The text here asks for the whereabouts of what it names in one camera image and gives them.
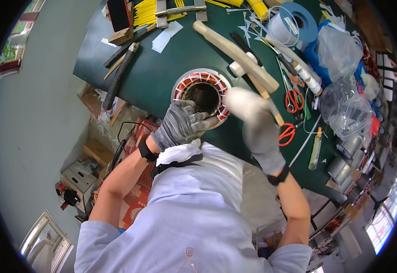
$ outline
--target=metal clamp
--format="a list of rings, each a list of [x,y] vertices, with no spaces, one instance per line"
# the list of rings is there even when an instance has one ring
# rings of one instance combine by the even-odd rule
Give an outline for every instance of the metal clamp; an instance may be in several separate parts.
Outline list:
[[[205,0],[194,0],[194,6],[178,7],[167,9],[166,0],[156,0],[156,26],[158,28],[168,28],[167,16],[170,14],[180,14],[188,11],[195,11],[197,21],[207,21]]]
[[[201,11],[201,10],[206,10],[206,6],[185,6],[185,7],[172,8],[168,10],[156,11],[154,15],[156,17],[161,17],[170,14],[184,13],[187,11]]]

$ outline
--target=black tool handle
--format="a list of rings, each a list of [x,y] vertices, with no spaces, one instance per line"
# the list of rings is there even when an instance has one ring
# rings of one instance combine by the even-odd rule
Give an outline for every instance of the black tool handle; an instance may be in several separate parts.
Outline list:
[[[277,55],[278,60],[283,63],[283,65],[286,67],[286,69],[289,71],[289,73],[291,73],[294,76],[297,76],[298,73],[297,71],[295,71],[294,67],[288,63],[288,61],[285,59],[285,57],[283,57],[282,53],[279,53]]]
[[[232,39],[235,41],[235,43],[237,45],[239,45],[239,47],[244,51],[244,52],[250,52],[251,54],[253,54],[256,57],[257,60],[257,65],[262,67],[262,63],[259,60],[259,58],[256,56],[256,54],[251,50],[251,48],[249,47],[249,45],[244,41],[244,39],[238,34],[238,32],[234,31],[232,33],[230,33],[230,37],[232,37]]]
[[[115,72],[115,77],[112,82],[112,85],[111,85],[111,87],[109,87],[109,91],[106,94],[105,101],[103,101],[103,109],[110,110],[112,108],[114,99],[115,99],[116,95],[118,94],[119,86],[122,83],[122,81],[121,81],[122,77],[124,76],[127,66],[129,65],[129,63],[132,60],[134,55],[135,55],[135,52],[132,50],[129,50],[126,53],[123,62],[119,65],[117,71]]]
[[[144,36],[147,35],[147,33],[154,30],[155,28],[156,28],[156,25],[153,24],[153,25],[147,27],[146,29],[141,30],[138,33],[138,35],[133,36],[132,39],[127,41],[117,52],[115,52],[114,55],[112,55],[112,57],[110,57],[109,60],[107,60],[106,63],[103,64],[103,66],[105,68],[111,67],[119,58],[121,58],[121,56],[124,55],[125,52],[127,52],[127,50],[129,50],[129,47],[133,42],[141,41],[142,38],[144,38]]]

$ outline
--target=wrist strap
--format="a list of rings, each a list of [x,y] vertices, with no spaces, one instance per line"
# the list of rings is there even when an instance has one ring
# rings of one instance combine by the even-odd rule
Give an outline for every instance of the wrist strap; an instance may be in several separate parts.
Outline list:
[[[148,163],[156,161],[159,157],[159,154],[153,154],[150,151],[145,140],[139,146],[139,150],[141,153],[141,157],[145,157]]]
[[[275,177],[272,175],[267,175],[267,179],[271,185],[277,186],[280,182],[285,181],[288,174],[289,174],[289,166],[288,166],[288,164],[285,164],[285,166],[282,169],[282,172],[279,174],[278,177]]]

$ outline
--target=plastic bag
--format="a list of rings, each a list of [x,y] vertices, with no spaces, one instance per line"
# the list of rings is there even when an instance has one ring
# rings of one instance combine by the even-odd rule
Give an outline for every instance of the plastic bag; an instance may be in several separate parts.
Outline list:
[[[327,68],[332,82],[354,74],[363,56],[352,36],[329,26],[318,33],[317,50],[320,66]]]
[[[354,134],[371,139],[371,105],[348,79],[341,78],[323,90],[320,112],[343,141],[351,140]]]
[[[365,98],[368,101],[372,102],[377,97],[377,94],[380,91],[379,83],[376,81],[376,78],[374,78],[370,74],[366,74],[365,72],[361,74],[361,78],[365,85],[365,88],[363,90],[365,93]]]

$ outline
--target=yellow tube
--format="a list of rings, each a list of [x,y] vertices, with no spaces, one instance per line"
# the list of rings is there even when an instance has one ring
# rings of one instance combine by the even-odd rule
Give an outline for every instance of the yellow tube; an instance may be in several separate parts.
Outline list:
[[[229,5],[233,5],[239,8],[244,0],[218,0],[218,2],[227,3]]]
[[[268,8],[262,0],[247,0],[261,22],[268,19]]]

